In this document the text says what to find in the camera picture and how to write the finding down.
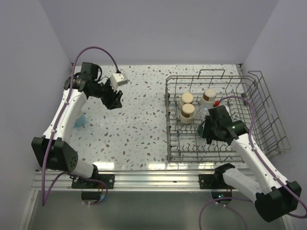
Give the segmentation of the dark teal mug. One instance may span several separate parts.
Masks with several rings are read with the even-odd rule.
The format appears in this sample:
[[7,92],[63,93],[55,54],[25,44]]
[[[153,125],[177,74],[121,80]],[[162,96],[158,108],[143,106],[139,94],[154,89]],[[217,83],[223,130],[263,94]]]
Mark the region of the dark teal mug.
[[205,121],[202,121],[202,122],[198,125],[198,128],[197,128],[197,133],[198,133],[198,135],[199,135],[201,138],[205,138],[204,129],[205,129]]

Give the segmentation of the light blue mug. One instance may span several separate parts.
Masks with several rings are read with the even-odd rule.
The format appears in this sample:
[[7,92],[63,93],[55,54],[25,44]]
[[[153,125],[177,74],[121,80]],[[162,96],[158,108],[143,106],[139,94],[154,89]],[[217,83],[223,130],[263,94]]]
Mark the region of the light blue mug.
[[74,128],[76,127],[82,127],[86,123],[86,118],[85,114],[83,112],[80,113],[80,115],[77,117],[75,123],[74,123]]

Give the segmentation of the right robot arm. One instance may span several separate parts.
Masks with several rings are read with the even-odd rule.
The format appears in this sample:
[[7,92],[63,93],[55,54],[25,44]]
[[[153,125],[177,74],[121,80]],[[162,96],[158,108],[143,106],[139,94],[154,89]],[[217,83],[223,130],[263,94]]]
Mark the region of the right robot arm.
[[219,188],[231,186],[255,205],[258,214],[272,222],[297,209],[302,188],[298,182],[290,182],[268,160],[257,145],[248,127],[240,120],[233,121],[225,106],[209,109],[201,125],[207,142],[227,143],[239,154],[255,176],[250,179],[234,165],[226,163],[215,169],[214,184]]

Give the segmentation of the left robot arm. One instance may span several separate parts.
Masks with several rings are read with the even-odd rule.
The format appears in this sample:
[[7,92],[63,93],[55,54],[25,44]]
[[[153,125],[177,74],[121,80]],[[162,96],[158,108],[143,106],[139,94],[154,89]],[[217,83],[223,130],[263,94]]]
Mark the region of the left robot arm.
[[51,124],[41,137],[34,137],[31,143],[42,169],[83,177],[83,183],[89,188],[97,187],[100,182],[97,167],[79,159],[77,151],[70,146],[71,132],[89,97],[100,99],[108,110],[121,108],[122,91],[118,87],[128,82],[120,71],[113,73],[104,83],[100,82],[101,79],[98,65],[82,63],[81,71],[65,81],[62,100]]

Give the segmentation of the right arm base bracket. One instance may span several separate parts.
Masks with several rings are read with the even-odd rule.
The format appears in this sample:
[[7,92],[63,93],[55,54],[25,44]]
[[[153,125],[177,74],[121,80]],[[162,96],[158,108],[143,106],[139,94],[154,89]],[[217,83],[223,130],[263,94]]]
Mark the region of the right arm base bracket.
[[216,189],[213,174],[199,174],[199,187],[200,189]]

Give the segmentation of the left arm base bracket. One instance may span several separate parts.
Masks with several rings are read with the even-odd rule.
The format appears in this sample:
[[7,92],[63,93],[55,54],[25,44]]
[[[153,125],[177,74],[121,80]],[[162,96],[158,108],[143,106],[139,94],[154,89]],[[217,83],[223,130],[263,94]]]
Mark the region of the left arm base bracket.
[[98,180],[104,182],[106,186],[108,187],[108,189],[114,188],[114,183],[115,183],[114,174],[99,174]]

